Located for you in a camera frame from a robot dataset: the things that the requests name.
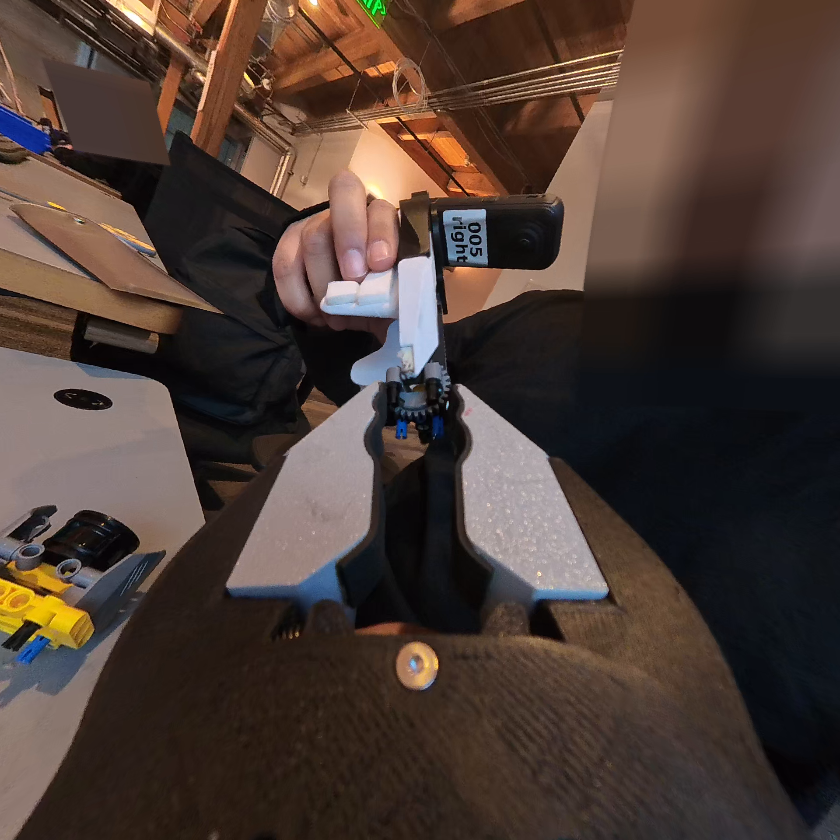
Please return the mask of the grey desk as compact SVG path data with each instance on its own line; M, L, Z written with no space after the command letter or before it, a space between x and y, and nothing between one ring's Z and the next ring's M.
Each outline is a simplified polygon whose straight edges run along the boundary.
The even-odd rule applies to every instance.
M32 665L2 652L2 729L67 732L78 725L104 662L162 569L205 522L170 394L159 382L2 349L2 525L54 505L53 530L90 509L130 527L158 569L103 633L79 651L45 651ZM112 399L107 411L58 404L60 389Z

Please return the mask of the grey toy gear assembly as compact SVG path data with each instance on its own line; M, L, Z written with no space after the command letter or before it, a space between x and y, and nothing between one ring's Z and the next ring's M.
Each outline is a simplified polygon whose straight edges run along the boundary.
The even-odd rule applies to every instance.
M407 430L414 425L423 443L439 440L445 435L451 380L444 364L430 361L422 373L411 378L395 366L385 375L388 426L395 427L397 439L406 439Z

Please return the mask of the person's right hand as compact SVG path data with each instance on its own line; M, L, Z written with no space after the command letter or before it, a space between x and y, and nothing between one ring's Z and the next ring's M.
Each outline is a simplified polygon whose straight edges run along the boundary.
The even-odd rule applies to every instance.
M320 302L329 283L360 283L394 267L398 211L386 200L368 200L362 180L341 171L329 182L329 207L290 225L280 237L272 269L278 297L293 317L314 327L366 331L385 340L388 321L325 314Z

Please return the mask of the yellow black toy wheel assembly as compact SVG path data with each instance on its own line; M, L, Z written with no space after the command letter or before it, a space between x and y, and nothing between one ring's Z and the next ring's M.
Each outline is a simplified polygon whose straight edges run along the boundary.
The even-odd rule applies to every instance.
M135 532L82 510L52 535L52 505L2 527L2 649L30 665L48 649L79 650L110 627L165 551L142 552Z

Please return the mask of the wooden post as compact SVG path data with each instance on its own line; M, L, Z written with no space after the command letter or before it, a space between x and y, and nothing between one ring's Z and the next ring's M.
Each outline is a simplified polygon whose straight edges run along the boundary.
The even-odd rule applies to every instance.
M195 146L213 158L224 140L265 7L265 1L232 1L228 6L191 133Z

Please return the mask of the beige wood-edged table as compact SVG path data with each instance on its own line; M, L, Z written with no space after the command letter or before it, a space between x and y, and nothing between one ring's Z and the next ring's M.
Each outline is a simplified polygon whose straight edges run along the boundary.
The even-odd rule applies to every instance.
M26 224L13 206L27 203L43 214L105 223L149 244L134 208L107 192L104 185L31 155L18 164L1 164L1 288L28 298L85 312L155 333L174 334L185 309L221 311L171 280L172 293L163 299L111 289L69 259Z

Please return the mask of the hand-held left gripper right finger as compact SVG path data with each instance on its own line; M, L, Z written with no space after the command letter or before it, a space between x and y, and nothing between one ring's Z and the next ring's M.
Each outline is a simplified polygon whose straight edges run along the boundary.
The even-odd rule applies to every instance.
M602 601L606 579L550 457L465 385L455 525L480 601Z

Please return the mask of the yellow blue flat object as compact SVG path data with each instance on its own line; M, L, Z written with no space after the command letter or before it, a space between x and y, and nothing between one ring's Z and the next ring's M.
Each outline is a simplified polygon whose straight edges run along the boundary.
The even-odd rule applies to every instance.
M149 258L155 258L157 256L155 248L151 244L144 242L142 239L136 238L120 228L111 226L110 224L98 223L98 225L138 253Z

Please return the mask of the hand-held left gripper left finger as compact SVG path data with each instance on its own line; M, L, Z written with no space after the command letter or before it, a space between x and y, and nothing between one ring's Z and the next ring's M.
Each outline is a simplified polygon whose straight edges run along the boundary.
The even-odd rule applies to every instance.
M385 570L383 384L288 450L227 579L231 596L364 601Z

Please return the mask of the blue box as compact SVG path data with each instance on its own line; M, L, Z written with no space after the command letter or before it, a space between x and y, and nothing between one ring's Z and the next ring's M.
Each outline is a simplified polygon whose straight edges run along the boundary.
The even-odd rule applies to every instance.
M51 151L49 132L38 123L1 105L1 134L27 151L45 154Z

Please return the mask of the brown cardboard sheet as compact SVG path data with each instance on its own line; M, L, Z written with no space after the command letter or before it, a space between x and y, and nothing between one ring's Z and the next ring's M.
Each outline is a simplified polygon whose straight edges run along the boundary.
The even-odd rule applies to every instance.
M11 210L70 261L113 291L221 313L136 248L88 218L34 203L14 203Z

